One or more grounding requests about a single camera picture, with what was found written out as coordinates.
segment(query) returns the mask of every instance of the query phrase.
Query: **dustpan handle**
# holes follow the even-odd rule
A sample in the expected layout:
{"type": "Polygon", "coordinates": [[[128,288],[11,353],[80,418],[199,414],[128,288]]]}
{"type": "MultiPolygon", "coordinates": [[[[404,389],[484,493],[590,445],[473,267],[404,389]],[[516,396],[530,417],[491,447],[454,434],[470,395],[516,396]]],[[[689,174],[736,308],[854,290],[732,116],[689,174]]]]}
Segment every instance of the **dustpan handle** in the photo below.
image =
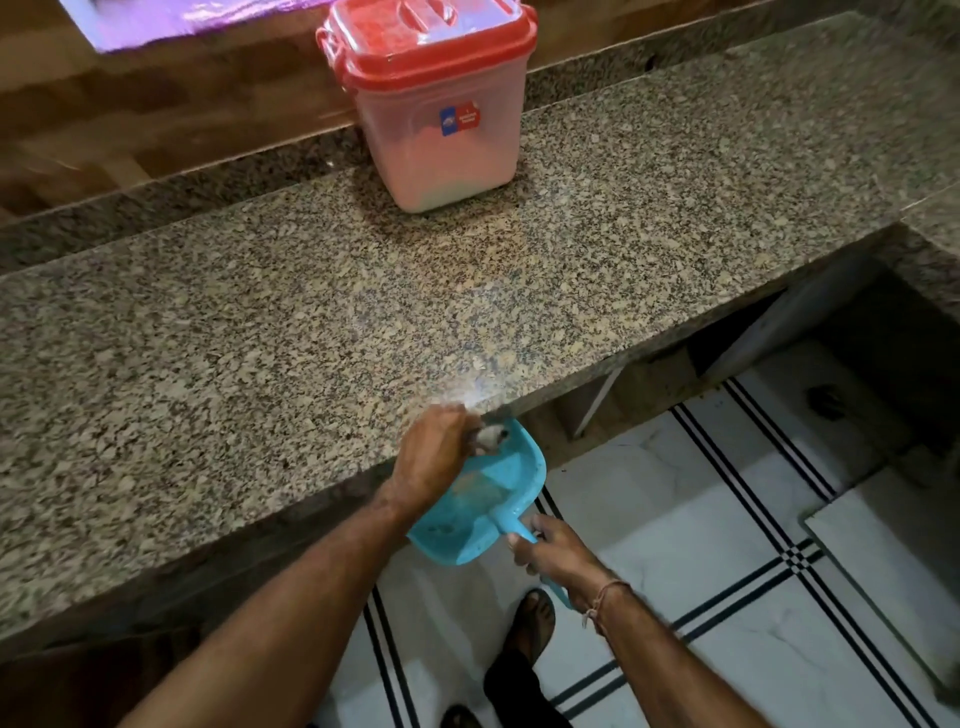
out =
{"type": "MultiPolygon", "coordinates": [[[[508,515],[504,513],[495,513],[493,514],[493,519],[496,521],[496,527],[500,533],[516,533],[522,536],[524,539],[529,541],[531,544],[537,542],[537,537],[534,536],[530,529],[523,525],[522,521],[514,515],[508,515]]],[[[566,590],[560,586],[557,582],[551,579],[549,576],[540,575],[540,581],[543,582],[544,586],[550,588],[550,590],[557,595],[564,607],[567,609],[573,609],[573,605],[570,603],[570,597],[566,595],[566,590]]]]}

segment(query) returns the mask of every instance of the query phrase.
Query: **red lid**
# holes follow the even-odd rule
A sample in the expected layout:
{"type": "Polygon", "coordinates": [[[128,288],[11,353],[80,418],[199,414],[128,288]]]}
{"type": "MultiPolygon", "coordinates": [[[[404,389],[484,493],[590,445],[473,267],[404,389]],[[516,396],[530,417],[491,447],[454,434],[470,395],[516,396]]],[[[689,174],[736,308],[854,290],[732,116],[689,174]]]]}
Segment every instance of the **red lid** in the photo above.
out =
{"type": "Polygon", "coordinates": [[[337,0],[317,42],[343,87],[397,91],[532,53],[537,12],[515,0],[337,0]]]}

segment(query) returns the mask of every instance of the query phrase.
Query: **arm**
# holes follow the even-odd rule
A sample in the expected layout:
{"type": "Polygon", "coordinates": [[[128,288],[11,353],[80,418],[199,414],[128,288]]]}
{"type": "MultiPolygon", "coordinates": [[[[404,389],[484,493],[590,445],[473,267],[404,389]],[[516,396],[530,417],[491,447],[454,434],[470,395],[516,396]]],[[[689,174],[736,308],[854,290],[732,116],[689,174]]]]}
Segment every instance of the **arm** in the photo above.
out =
{"type": "MultiPolygon", "coordinates": [[[[563,521],[536,515],[531,525],[544,540],[530,544],[510,534],[516,563],[566,587],[574,607],[585,612],[616,575],[563,521]]],[[[626,587],[607,589],[597,622],[652,728],[770,728],[626,587]]]]}
{"type": "Polygon", "coordinates": [[[302,728],[326,693],[376,577],[463,467],[480,426],[430,407],[371,503],[254,594],[121,723],[123,728],[302,728]]]}

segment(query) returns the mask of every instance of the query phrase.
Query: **person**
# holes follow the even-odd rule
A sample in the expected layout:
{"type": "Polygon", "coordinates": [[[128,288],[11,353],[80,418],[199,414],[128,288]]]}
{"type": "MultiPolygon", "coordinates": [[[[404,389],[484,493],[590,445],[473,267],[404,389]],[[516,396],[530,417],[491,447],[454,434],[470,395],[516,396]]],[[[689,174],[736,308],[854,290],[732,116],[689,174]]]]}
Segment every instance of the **person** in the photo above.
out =
{"type": "MultiPolygon", "coordinates": [[[[368,594],[410,527],[459,474],[480,418],[433,405],[404,434],[391,477],[371,501],[251,596],[129,713],[123,728],[302,728],[320,704],[368,594]]],[[[564,522],[535,516],[542,534],[508,542],[519,566],[566,587],[610,644],[653,728],[769,728],[564,522]]],[[[550,598],[520,602],[484,688],[505,728],[566,726],[540,692],[533,664],[553,634],[550,598]]],[[[462,706],[445,726],[469,728],[462,706]]]]}

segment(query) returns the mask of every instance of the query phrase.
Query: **forearm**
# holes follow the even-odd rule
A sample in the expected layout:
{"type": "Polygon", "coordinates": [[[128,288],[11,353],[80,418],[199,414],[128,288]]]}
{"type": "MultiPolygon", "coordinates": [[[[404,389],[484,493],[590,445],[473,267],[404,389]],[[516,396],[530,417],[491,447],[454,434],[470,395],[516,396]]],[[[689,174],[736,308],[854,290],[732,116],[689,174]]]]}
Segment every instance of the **forearm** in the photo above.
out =
{"type": "Polygon", "coordinates": [[[608,590],[600,626],[651,728],[770,728],[625,588],[608,590]]]}
{"type": "Polygon", "coordinates": [[[131,713],[124,728],[302,728],[377,575],[416,517],[390,489],[310,547],[131,713]]]}

